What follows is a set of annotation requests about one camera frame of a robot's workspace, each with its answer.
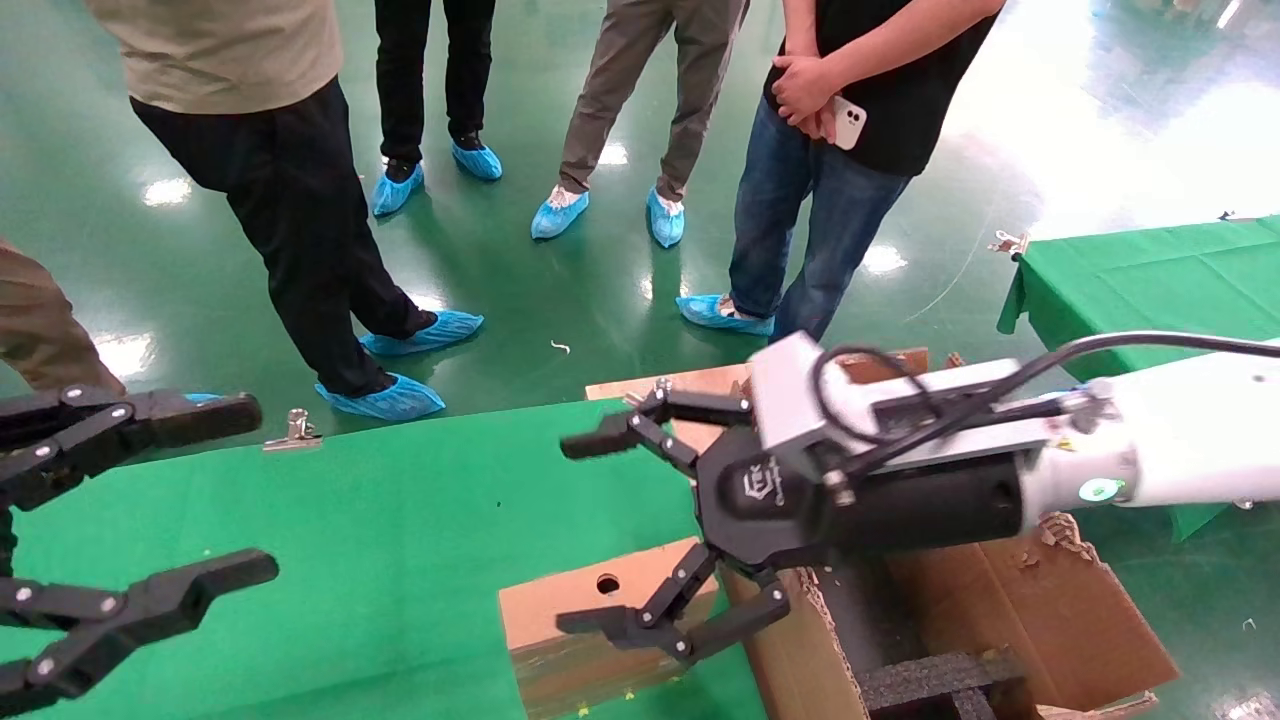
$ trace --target black pants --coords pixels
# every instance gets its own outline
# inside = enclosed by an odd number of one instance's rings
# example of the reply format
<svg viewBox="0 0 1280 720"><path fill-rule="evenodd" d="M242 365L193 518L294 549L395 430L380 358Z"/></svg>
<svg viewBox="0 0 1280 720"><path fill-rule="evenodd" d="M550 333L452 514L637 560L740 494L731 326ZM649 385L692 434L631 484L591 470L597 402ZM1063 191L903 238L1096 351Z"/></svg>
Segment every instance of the black pants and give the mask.
<svg viewBox="0 0 1280 720"><path fill-rule="evenodd" d="M449 135L484 128L484 91L489 85L489 31L495 0L444 0L449 24L449 61L444 101ZM431 0L374 0L378 24L378 101L383 113L383 155L406 163L422 160L422 55Z"/></svg>
<svg viewBox="0 0 1280 720"><path fill-rule="evenodd" d="M247 115L188 115L137 100L133 111L197 184L227 193L262 255L275 311L320 383L347 396L388 387L351 314L397 338L434 316L383 266L338 79L301 102Z"/></svg>
<svg viewBox="0 0 1280 720"><path fill-rule="evenodd" d="M13 514L0 507L0 578L13 577L13 551L18 538L13 534Z"/></svg>

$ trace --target person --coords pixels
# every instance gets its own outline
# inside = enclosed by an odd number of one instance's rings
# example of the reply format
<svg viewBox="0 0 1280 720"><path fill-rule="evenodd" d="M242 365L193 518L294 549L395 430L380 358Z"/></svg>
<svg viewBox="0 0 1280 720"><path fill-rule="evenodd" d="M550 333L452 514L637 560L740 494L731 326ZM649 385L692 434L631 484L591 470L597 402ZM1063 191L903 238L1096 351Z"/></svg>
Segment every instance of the person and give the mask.
<svg viewBox="0 0 1280 720"><path fill-rule="evenodd" d="M0 359L33 391L84 384L124 395L44 265L0 238Z"/></svg>
<svg viewBox="0 0 1280 720"><path fill-rule="evenodd" d="M480 315L419 309L369 229L338 85L333 0L86 0L120 42L133 111L221 192L266 266L284 329L337 410L411 420L444 407L370 357L458 342ZM351 315L370 331L357 341Z"/></svg>
<svg viewBox="0 0 1280 720"><path fill-rule="evenodd" d="M677 299L681 314L772 341L796 331L820 340L881 220L928 164L951 97L1002 5L783 0L786 38L737 190L731 291ZM837 94L865 113L849 151L831 143ZM810 195L804 264L783 295L792 231Z"/></svg>
<svg viewBox="0 0 1280 720"><path fill-rule="evenodd" d="M444 102L453 159L483 181L502 177L502 161L480 141L484 92L493 54L489 33L495 0L444 0L449 60ZM378 27L378 102L387 170L374 188L374 215L389 215L425 183L422 170L422 54L431 0L374 0Z"/></svg>
<svg viewBox="0 0 1280 720"><path fill-rule="evenodd" d="M676 117L662 173L646 200L649 231L671 247L685 233L685 186L707 137L748 0L608 0L591 68L564 136L559 183L534 215L534 240L553 238L590 202L595 170L623 102L658 42L675 24Z"/></svg>

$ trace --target foot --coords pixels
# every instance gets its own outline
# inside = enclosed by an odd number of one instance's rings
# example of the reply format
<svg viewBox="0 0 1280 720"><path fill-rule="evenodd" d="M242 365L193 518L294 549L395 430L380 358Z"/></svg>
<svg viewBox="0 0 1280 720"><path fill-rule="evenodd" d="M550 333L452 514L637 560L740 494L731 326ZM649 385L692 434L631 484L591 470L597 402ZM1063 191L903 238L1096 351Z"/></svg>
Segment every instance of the foot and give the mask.
<svg viewBox="0 0 1280 720"><path fill-rule="evenodd" d="M390 377L396 378L396 383L392 387L361 397L347 397L346 395L329 392L320 383L316 383L316 392L320 393L320 397L328 400L334 410L352 415L364 415L366 418L378 418L388 423L416 420L431 413L444 410L444 401L440 400L439 395L435 395L434 389L404 375L390 373Z"/></svg>
<svg viewBox="0 0 1280 720"><path fill-rule="evenodd" d="M530 234L534 240L550 240L558 236L573 224L573 220L582 214L582 210L586 210L590 202L590 192L579 195L557 184L552 196L534 215L534 224L529 229Z"/></svg>
<svg viewBox="0 0 1280 720"><path fill-rule="evenodd" d="M475 334L483 323L484 315L440 310L435 314L434 323L417 331L408 340L370 333L360 338L360 343L374 355L410 355L461 342Z"/></svg>
<svg viewBox="0 0 1280 720"><path fill-rule="evenodd" d="M479 133L454 137L453 159L463 170L483 181L495 181L502 177L502 160L480 142Z"/></svg>
<svg viewBox="0 0 1280 720"><path fill-rule="evenodd" d="M773 334L773 318L744 315L733 307L733 301L727 295L677 297L676 305L680 314L695 325L764 337Z"/></svg>
<svg viewBox="0 0 1280 720"><path fill-rule="evenodd" d="M422 172L421 163L388 160L387 172L378 178L378 186L374 187L374 217L390 215L403 208L410 193L422 187L425 181L426 173Z"/></svg>
<svg viewBox="0 0 1280 720"><path fill-rule="evenodd" d="M649 191L649 232L658 245L671 247L685 234L685 204L673 202L658 195L658 188Z"/></svg>

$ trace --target black t-shirt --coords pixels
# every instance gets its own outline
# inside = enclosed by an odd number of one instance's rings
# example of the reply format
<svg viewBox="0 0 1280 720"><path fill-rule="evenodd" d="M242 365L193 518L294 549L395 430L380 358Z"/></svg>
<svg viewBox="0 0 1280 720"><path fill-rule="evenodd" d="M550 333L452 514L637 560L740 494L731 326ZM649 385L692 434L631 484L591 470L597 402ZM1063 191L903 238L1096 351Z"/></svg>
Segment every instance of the black t-shirt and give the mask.
<svg viewBox="0 0 1280 720"><path fill-rule="evenodd" d="M817 0L818 51L827 56L840 50L883 24L908 3L910 0ZM892 176L924 172L956 86L995 22L995 17L986 18L924 58L842 90L845 100L867 110L867 124L849 156ZM774 110L778 101L773 96L773 83L781 77L782 70L773 68L764 83L764 96Z"/></svg>

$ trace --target smartphone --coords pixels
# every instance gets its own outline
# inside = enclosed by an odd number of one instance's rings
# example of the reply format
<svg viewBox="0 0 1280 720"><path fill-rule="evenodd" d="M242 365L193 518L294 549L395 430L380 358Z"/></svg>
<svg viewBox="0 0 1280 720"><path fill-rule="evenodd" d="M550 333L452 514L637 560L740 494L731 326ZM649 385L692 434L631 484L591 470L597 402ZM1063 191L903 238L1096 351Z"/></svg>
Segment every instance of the smartphone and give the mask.
<svg viewBox="0 0 1280 720"><path fill-rule="evenodd" d="M835 109L836 147L852 150L854 145L858 145L858 137L863 135L863 126L867 124L867 110L838 95L835 97Z"/></svg>

